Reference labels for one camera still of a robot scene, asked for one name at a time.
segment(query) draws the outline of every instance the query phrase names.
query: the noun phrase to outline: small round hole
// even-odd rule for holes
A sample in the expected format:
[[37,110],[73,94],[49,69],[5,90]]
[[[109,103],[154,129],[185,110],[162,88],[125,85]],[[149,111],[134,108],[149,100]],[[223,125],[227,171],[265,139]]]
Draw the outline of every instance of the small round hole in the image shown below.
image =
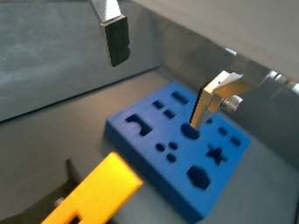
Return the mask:
[[182,133],[194,140],[201,137],[199,131],[189,123],[182,125]]
[[167,154],[167,159],[173,163],[177,161],[177,157],[175,157],[175,155],[173,153]]
[[169,145],[170,145],[170,147],[171,147],[174,150],[178,150],[178,143],[177,143],[177,142],[170,142]]
[[165,145],[161,144],[161,143],[155,146],[155,148],[157,148],[159,151],[165,151]]

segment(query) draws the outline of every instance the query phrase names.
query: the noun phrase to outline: blue foam block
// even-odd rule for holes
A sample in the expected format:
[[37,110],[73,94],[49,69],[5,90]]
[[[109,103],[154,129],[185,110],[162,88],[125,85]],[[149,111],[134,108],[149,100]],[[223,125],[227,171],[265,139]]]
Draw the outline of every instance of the blue foam block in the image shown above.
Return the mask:
[[190,223],[211,212],[250,139],[222,115],[189,125],[195,95],[178,82],[107,119],[106,135]]

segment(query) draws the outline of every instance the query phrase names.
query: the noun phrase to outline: dark gray panel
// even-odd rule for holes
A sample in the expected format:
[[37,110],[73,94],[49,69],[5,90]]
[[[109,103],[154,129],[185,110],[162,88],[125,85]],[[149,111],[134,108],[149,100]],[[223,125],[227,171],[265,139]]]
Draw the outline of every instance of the dark gray panel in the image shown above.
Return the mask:
[[89,2],[2,4],[0,121],[159,65],[149,13],[134,3],[121,7],[131,57],[113,67]]

